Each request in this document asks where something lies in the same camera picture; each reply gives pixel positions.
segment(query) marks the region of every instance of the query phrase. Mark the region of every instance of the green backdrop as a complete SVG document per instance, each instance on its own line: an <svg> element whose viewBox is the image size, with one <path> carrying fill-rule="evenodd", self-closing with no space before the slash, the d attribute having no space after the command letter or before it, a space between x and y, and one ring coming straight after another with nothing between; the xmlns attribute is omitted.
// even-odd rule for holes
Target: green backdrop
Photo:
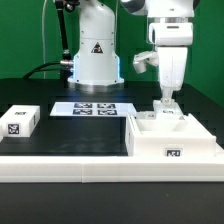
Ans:
<svg viewBox="0 0 224 224"><path fill-rule="evenodd" d="M116 0L102 0L113 10ZM41 16L44 0L8 1L0 12L0 78L22 77L43 63ZM194 43L189 47L185 82L224 106L224 1L201 0L195 11ZM78 51L78 12L65 13L69 47ZM133 56L151 46L146 43L146 18L128 14L118 8L117 49L122 77L126 80L157 80L156 69L149 66L141 75L132 67ZM46 8L47 62L61 59L61 41L53 0ZM47 73L47 78L58 78Z"/></svg>

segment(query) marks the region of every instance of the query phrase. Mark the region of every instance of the robot logo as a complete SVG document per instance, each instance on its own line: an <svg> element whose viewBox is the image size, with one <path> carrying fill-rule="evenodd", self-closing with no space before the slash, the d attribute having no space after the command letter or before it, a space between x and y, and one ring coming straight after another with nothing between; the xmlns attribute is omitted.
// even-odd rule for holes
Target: robot logo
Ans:
<svg viewBox="0 0 224 224"><path fill-rule="evenodd" d="M93 48L93 50L91 51L91 53L95 53L95 54L103 54L102 48L99 44L99 42L96 43L95 47Z"/></svg>

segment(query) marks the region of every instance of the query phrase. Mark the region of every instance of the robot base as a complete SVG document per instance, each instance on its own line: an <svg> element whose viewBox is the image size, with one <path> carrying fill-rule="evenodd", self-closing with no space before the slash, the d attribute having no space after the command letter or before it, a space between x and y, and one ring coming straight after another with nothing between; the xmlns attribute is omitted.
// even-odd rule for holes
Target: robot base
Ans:
<svg viewBox="0 0 224 224"><path fill-rule="evenodd" d="M124 79L119 79L118 81L112 82L97 82L96 84L92 82L81 82L74 80L73 78L68 78L68 87L71 89L78 89L84 92L112 92L124 88Z"/></svg>

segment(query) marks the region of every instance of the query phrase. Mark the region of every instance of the black surface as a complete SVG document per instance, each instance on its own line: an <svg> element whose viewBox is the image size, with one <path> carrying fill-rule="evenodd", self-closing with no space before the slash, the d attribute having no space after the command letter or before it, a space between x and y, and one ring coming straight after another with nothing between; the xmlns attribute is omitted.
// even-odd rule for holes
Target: black surface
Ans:
<svg viewBox="0 0 224 224"><path fill-rule="evenodd" d="M13 104L41 106L32 137L4 139L0 154L79 155L83 147L84 154L125 155L124 119L49 118L54 102L128 102L139 111L152 110L152 100L158 98L157 83L128 83L119 92L90 95L66 89L57 80L0 80L1 114ZM189 85L175 98L224 146L223 108ZM220 224L223 208L224 183L0 184L1 224Z"/></svg>
<svg viewBox="0 0 224 224"><path fill-rule="evenodd" d="M129 82L111 93L84 93L59 80L3 79L0 113L11 105L40 105L41 119L31 138L4 138L0 155L127 155L125 118L50 117L56 101L133 103L137 111L153 110L160 99L158 83ZM189 85L174 94L185 114L192 113L224 146L224 109Z"/></svg>

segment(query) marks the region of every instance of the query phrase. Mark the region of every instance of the white block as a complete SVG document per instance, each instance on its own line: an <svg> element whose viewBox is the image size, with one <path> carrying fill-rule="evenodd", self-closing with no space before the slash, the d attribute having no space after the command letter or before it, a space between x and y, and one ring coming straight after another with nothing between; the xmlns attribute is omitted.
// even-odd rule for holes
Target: white block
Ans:
<svg viewBox="0 0 224 224"><path fill-rule="evenodd" d="M13 105L1 118L4 137L30 137L40 120L40 106Z"/></svg>
<svg viewBox="0 0 224 224"><path fill-rule="evenodd" d="M213 158L216 137L191 114L184 120L135 119L127 116L125 143L129 156Z"/></svg>
<svg viewBox="0 0 224 224"><path fill-rule="evenodd" d="M2 135L2 124L0 123L0 142L3 139L3 135Z"/></svg>

